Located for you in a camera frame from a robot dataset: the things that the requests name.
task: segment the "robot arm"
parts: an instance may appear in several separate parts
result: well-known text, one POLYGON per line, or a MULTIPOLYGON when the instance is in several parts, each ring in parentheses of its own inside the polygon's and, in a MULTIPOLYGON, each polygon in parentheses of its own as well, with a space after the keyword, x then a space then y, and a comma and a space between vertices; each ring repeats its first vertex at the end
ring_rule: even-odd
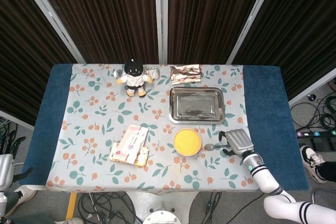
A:
POLYGON ((336 224, 336 211, 308 202, 296 202, 295 199, 279 185, 243 129, 220 132, 227 138, 232 151, 223 150, 227 155, 233 154, 243 158, 254 181, 261 191, 270 196, 264 200, 264 209, 268 215, 276 219, 288 219, 303 224, 336 224))

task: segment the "sneaker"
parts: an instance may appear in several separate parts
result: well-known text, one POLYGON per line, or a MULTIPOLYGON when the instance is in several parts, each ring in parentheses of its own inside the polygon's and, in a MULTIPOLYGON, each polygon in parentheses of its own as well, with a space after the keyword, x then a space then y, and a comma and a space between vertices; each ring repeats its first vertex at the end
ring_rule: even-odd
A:
POLYGON ((317 167, 325 162, 322 156, 306 145, 300 148, 300 153, 303 165, 309 171, 310 176, 319 184, 326 183, 327 181, 317 171, 317 167))
POLYGON ((70 220, 54 221, 55 224, 84 224, 81 218, 71 218, 70 220))
POLYGON ((19 194, 19 200, 16 203, 16 205, 12 207, 11 210, 8 211, 8 213, 6 213, 5 215, 6 218, 12 214, 12 212, 18 207, 18 205, 22 204, 23 202, 29 201, 31 198, 33 198, 37 191, 30 190, 27 186, 20 186, 14 192, 19 194))

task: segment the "silver metal tray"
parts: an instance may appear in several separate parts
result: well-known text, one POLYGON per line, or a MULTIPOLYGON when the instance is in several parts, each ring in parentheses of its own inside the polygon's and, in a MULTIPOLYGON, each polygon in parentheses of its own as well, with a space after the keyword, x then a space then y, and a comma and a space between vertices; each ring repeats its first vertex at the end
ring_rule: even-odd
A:
POLYGON ((173 123, 219 124, 225 119, 223 93, 218 88, 172 88, 169 102, 173 123))

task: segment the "stuffed toy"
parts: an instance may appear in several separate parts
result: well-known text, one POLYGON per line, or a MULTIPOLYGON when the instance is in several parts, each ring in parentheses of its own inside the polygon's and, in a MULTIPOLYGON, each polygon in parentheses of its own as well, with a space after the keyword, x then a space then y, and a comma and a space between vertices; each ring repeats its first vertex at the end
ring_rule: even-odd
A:
POLYGON ((127 91, 126 94, 129 97, 133 97, 135 91, 138 91, 139 97, 144 97, 146 91, 144 90, 144 82, 152 83, 153 79, 143 74, 143 65, 141 62, 131 60, 129 63, 126 63, 124 66, 125 75, 117 79, 118 84, 126 83, 127 91))

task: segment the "orange bowl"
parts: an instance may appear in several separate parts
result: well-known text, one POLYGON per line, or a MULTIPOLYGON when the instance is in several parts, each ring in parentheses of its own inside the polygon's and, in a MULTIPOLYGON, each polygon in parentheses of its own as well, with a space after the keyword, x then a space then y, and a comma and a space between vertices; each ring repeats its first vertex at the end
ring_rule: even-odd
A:
POLYGON ((174 148, 183 156, 197 154, 202 146, 200 135, 193 129, 181 129, 174 136, 174 148))

